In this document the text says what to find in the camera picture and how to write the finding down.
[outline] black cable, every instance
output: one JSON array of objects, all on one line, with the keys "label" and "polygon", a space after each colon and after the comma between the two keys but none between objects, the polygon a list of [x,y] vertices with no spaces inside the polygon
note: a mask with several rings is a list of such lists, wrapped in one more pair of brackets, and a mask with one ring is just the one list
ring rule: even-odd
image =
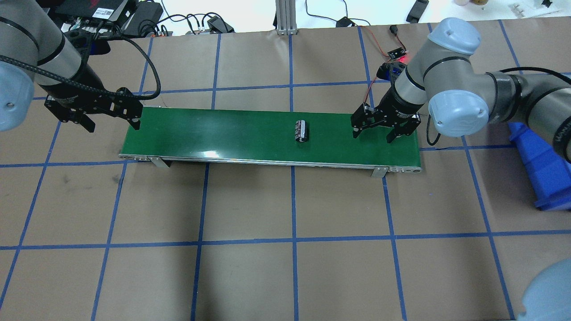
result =
[{"label": "black cable", "polygon": [[54,79],[58,82],[62,82],[66,85],[73,86],[73,87],[79,88],[81,90],[88,91],[90,93],[104,95],[104,96],[108,96],[108,97],[112,97],[112,98],[117,97],[117,98],[126,98],[126,99],[136,99],[138,101],[147,101],[147,100],[154,99],[154,98],[158,97],[160,94],[159,74],[156,72],[155,65],[153,65],[151,58],[149,58],[147,53],[145,53],[144,50],[139,45],[137,45],[133,40],[131,40],[127,37],[123,37],[123,36],[120,36],[119,38],[121,40],[127,41],[128,43],[132,44],[137,50],[139,50],[139,52],[144,56],[148,65],[151,67],[152,73],[153,73],[153,75],[155,77],[155,81],[156,81],[156,90],[151,95],[119,94],[119,93],[114,93],[113,91],[108,91],[105,89],[94,88],[94,87],[84,85],[82,83],[79,83],[77,81],[73,81],[71,79],[67,79],[67,78],[60,76],[58,74],[51,73],[47,70],[41,69],[39,67],[30,65],[28,63],[25,63],[25,62],[22,62],[22,61],[19,61],[19,60],[16,60],[14,58],[10,58],[10,57],[4,56],[4,55],[0,55],[0,61],[7,62],[11,65],[16,66],[16,67],[20,67],[22,69],[29,70],[33,73]]},{"label": "black cable", "polygon": [[333,18],[324,17],[322,15],[316,15],[316,14],[309,13],[309,11],[307,11],[307,0],[305,0],[305,13],[307,13],[307,15],[310,15],[310,16],[315,17],[315,18],[327,19],[327,20],[331,20],[333,22],[337,22],[337,20],[335,20]]},{"label": "black cable", "polygon": [[200,23],[198,22],[198,18],[196,17],[197,15],[198,15],[198,14],[191,14],[191,13],[189,13],[189,14],[186,15],[186,18],[188,19],[188,18],[190,18],[190,17],[193,17],[194,20],[196,20],[196,26],[197,26],[197,27],[200,27]]},{"label": "black cable", "polygon": [[139,31],[138,35],[141,36],[146,36],[148,34],[147,30],[149,27],[152,27],[153,32],[155,33],[155,35],[157,35],[157,33],[159,32],[159,26],[150,19],[144,19],[141,22],[139,22],[139,28],[137,29]]},{"label": "black cable", "polygon": [[[183,15],[183,14],[173,14],[173,15],[169,15],[166,18],[163,18],[159,21],[157,21],[157,24],[161,23],[161,22],[165,22],[166,20],[171,20],[173,22],[181,22],[181,21],[185,21],[188,23],[188,27],[190,28],[190,31],[192,31],[192,34],[196,34],[194,32],[194,29],[192,28],[192,24],[190,22],[190,20],[188,19],[190,16],[194,16],[193,14],[188,14],[188,15]],[[181,20],[173,20],[173,17],[182,17],[183,19]],[[200,27],[200,24],[198,24],[198,19],[197,17],[194,17],[196,19],[196,24]]]},{"label": "black cable", "polygon": [[99,31],[103,27],[103,23],[105,23],[105,20],[101,20],[100,23],[97,25],[97,28],[95,29],[95,37],[99,35]]},{"label": "black cable", "polygon": [[371,23],[370,23],[370,22],[368,22],[368,21],[367,21],[367,20],[365,20],[365,19],[359,19],[359,18],[349,18],[349,20],[361,20],[361,21],[364,21],[364,22],[366,22],[368,25],[371,25]]},{"label": "black cable", "polygon": [[112,32],[113,32],[113,31],[117,31],[117,34],[118,34],[119,36],[122,36],[122,35],[123,35],[123,30],[121,30],[121,28],[120,28],[118,25],[116,25],[116,24],[113,24],[113,27],[111,27],[111,31],[112,31]]},{"label": "black cable", "polygon": [[160,26],[160,32],[163,33],[165,37],[168,37],[168,29],[164,25]]},{"label": "black cable", "polygon": [[565,77],[564,75],[562,75],[561,73],[558,73],[556,71],[553,71],[551,69],[546,69],[546,68],[539,68],[539,67],[514,67],[514,68],[507,68],[507,69],[503,69],[500,70],[501,73],[509,73],[510,71],[520,71],[520,70],[529,70],[529,71],[539,71],[541,73],[546,73],[546,74],[550,74],[552,76],[555,76],[559,79],[561,79],[562,81],[568,83],[571,85],[571,79]]},{"label": "black cable", "polygon": [[178,21],[174,21],[174,20],[172,20],[172,18],[171,18],[172,16],[171,16],[171,15],[168,13],[168,11],[167,11],[167,7],[164,5],[164,2],[163,2],[163,0],[160,0],[160,4],[163,6],[163,9],[164,9],[164,13],[166,13],[166,14],[167,14],[167,19],[169,19],[169,18],[170,18],[170,20],[171,20],[171,21],[173,21],[173,22],[178,22]]},{"label": "black cable", "polygon": [[437,143],[438,140],[440,139],[440,133],[438,133],[438,135],[436,135],[436,139],[434,140],[434,142],[431,142],[431,141],[430,141],[430,138],[429,138],[429,135],[428,135],[428,134],[429,134],[429,132],[430,132],[430,120],[431,120],[431,118],[432,118],[431,115],[428,114],[428,120],[427,120],[427,143],[428,143],[430,146],[434,146],[434,145],[436,145],[436,143]]},{"label": "black cable", "polygon": [[349,10],[347,10],[347,3],[345,2],[345,0],[341,1],[343,1],[343,3],[345,4],[345,17],[349,17]]}]

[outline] capacitor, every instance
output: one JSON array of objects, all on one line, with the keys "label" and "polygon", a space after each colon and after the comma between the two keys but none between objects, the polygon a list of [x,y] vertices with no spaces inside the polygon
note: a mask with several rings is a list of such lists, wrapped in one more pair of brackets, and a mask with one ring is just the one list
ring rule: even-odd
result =
[{"label": "capacitor", "polygon": [[300,120],[295,122],[295,140],[297,142],[303,143],[309,139],[309,131],[307,122]]}]

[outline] green conveyor belt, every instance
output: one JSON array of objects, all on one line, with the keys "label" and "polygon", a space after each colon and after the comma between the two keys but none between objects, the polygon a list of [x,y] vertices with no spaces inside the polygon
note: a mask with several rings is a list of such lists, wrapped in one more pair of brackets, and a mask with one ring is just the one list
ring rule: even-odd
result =
[{"label": "green conveyor belt", "polygon": [[[129,128],[122,158],[290,164],[346,168],[420,169],[416,133],[387,144],[389,129],[352,137],[349,114],[199,110],[145,107],[140,130]],[[294,139],[295,122],[308,123],[309,141]]]}]

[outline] cable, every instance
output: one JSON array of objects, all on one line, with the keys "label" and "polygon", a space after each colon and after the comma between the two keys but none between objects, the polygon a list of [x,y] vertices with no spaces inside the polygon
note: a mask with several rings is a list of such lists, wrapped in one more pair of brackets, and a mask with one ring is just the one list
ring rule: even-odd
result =
[{"label": "cable", "polygon": [[[182,17],[183,19],[180,20],[173,20],[173,17]],[[196,25],[197,27],[200,27],[200,24],[198,23],[198,18],[196,17],[196,15],[194,14],[187,14],[187,15],[183,15],[183,14],[173,14],[173,15],[169,15],[166,18],[163,18],[159,21],[157,21],[157,24],[161,23],[161,22],[165,22],[166,20],[171,20],[173,22],[181,22],[181,21],[185,21],[188,23],[188,27],[190,28],[190,31],[192,32],[192,34],[196,34],[196,32],[194,32],[194,28],[192,28],[192,23],[189,20],[189,17],[194,17],[194,19],[196,20]]]},{"label": "cable", "polygon": [[168,37],[168,29],[164,26],[160,26],[160,32],[163,33],[163,36]]},{"label": "cable", "polygon": [[139,45],[137,45],[133,40],[131,40],[127,37],[123,37],[123,36],[120,36],[119,38],[121,40],[127,41],[128,43],[132,44],[137,50],[139,50],[139,52],[141,54],[143,54],[143,56],[145,57],[145,60],[148,62],[148,65],[151,67],[152,73],[153,73],[153,75],[155,77],[155,81],[156,81],[156,90],[151,95],[119,94],[119,93],[114,93],[112,91],[108,91],[105,89],[94,88],[94,87],[84,85],[82,83],[79,83],[77,81],[73,81],[71,79],[67,79],[67,78],[60,76],[58,74],[51,73],[47,70],[41,69],[39,67],[30,65],[28,63],[25,63],[25,62],[22,62],[22,61],[19,61],[19,60],[16,60],[14,58],[10,58],[10,57],[4,56],[4,55],[0,55],[0,61],[7,62],[11,65],[16,66],[16,67],[26,69],[26,70],[31,71],[33,73],[54,79],[56,81],[59,81],[59,82],[66,84],[66,85],[73,86],[73,87],[79,88],[81,90],[88,91],[90,93],[104,95],[104,96],[108,96],[108,97],[112,97],[112,98],[116,97],[116,98],[136,99],[139,101],[147,101],[147,100],[154,99],[154,98],[158,97],[160,94],[159,74],[156,72],[155,65],[153,65],[151,58],[149,58],[147,53],[145,53],[144,50]]},{"label": "cable", "polygon": [[101,20],[100,23],[97,25],[97,28],[95,29],[95,36],[96,37],[99,34],[99,31],[101,30],[101,28],[103,27],[104,22],[105,22],[105,20]]},{"label": "cable", "polygon": [[365,94],[365,98],[363,99],[363,103],[367,102],[367,98],[369,98],[369,93],[371,92],[371,87],[373,86],[373,84],[375,83],[376,80],[377,80],[377,77],[375,76],[375,78],[373,79],[373,81],[369,85],[369,89],[367,89],[367,93]]},{"label": "cable", "polygon": [[404,46],[404,43],[400,40],[399,35],[395,34],[395,37],[399,41],[400,45],[403,47],[404,51],[406,51],[407,48]]},{"label": "cable", "polygon": [[309,13],[309,11],[307,11],[307,0],[305,0],[305,13],[307,13],[307,15],[310,15],[312,17],[316,17],[316,18],[321,18],[321,19],[327,19],[327,20],[331,20],[333,22],[337,22],[337,20],[333,19],[333,18],[329,18],[329,17],[324,17],[322,15],[316,15],[316,14],[311,14]]},{"label": "cable", "polygon": [[349,10],[347,10],[347,3],[345,2],[345,0],[341,0],[343,1],[343,3],[345,4],[345,17],[349,16]]},{"label": "cable", "polygon": [[373,31],[371,31],[371,29],[369,29],[369,27],[367,26],[361,26],[363,28],[365,28],[367,31],[369,31],[369,33],[371,34],[371,36],[373,36],[373,40],[375,40],[375,43],[377,44],[377,48],[379,48],[379,50],[381,51],[381,54],[387,58],[389,58],[389,56],[383,51],[383,49],[381,49],[381,45],[379,44],[379,41],[377,41],[377,38],[375,37]]},{"label": "cable", "polygon": [[546,68],[539,68],[539,67],[514,67],[514,68],[507,68],[507,69],[503,69],[500,70],[501,73],[509,73],[510,71],[520,71],[520,70],[529,70],[529,71],[539,71],[541,73],[546,73],[552,76],[555,76],[559,79],[561,79],[562,81],[568,83],[571,85],[571,79],[565,77],[564,75],[562,75],[561,73],[558,73],[556,71],[553,71],[551,69],[546,69]]},{"label": "cable", "polygon": [[173,16],[171,16],[171,15],[168,13],[168,11],[167,11],[167,7],[164,5],[164,2],[163,2],[163,0],[160,0],[160,4],[163,6],[163,9],[164,9],[164,13],[166,13],[166,14],[167,14],[167,19],[170,19],[170,20],[171,20],[171,21],[173,21],[173,22],[178,22],[178,21],[174,21],[174,20],[172,20],[172,18],[171,18],[171,17],[173,17]]},{"label": "cable", "polygon": [[139,22],[139,27],[137,28],[137,30],[139,31],[138,35],[139,35],[140,37],[141,37],[141,36],[146,36],[146,35],[148,34],[148,32],[145,33],[145,35],[143,35],[143,33],[146,32],[149,27],[152,27],[153,32],[155,33],[155,35],[159,32],[159,26],[158,26],[153,20],[144,19],[144,20],[142,20],[141,22]]},{"label": "cable", "polygon": [[113,30],[116,30],[117,33],[119,34],[119,36],[123,35],[123,31],[121,30],[121,28],[118,25],[113,24],[113,27],[111,27],[111,31],[113,31]]},{"label": "cable", "polygon": [[441,135],[440,135],[440,133],[438,133],[438,135],[436,135],[436,139],[434,140],[434,142],[431,142],[431,141],[430,141],[429,132],[430,132],[430,120],[431,120],[431,119],[432,119],[431,115],[428,114],[428,120],[427,120],[427,143],[428,143],[430,146],[434,146],[434,145],[436,145],[436,143],[437,143],[438,140],[440,139],[440,136],[441,136]]},{"label": "cable", "polygon": [[348,18],[348,19],[349,19],[349,20],[361,20],[361,21],[364,21],[364,22],[366,22],[368,25],[371,25],[371,23],[370,23],[370,22],[368,22],[368,21],[367,21],[367,20],[365,20],[365,19],[359,19],[359,18]]}]

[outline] table surface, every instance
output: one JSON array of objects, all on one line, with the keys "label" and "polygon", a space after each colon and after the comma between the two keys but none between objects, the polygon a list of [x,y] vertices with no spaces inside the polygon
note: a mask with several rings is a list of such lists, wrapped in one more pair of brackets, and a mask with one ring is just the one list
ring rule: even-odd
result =
[{"label": "table surface", "polygon": [[[477,73],[571,71],[569,17],[472,23]],[[399,26],[409,55],[434,27]],[[371,28],[391,49],[387,29]],[[136,41],[163,85],[147,104],[170,108],[348,114],[383,62],[357,27]],[[110,46],[89,59],[105,87],[152,91],[139,53]],[[372,88],[375,103],[389,83]],[[423,171],[384,179],[164,169],[118,159],[125,121],[95,116],[90,134],[60,124],[44,96],[37,88],[24,123],[0,133],[0,321],[507,320],[533,277],[571,256],[571,215],[534,208],[506,124],[431,147],[423,122]]]}]

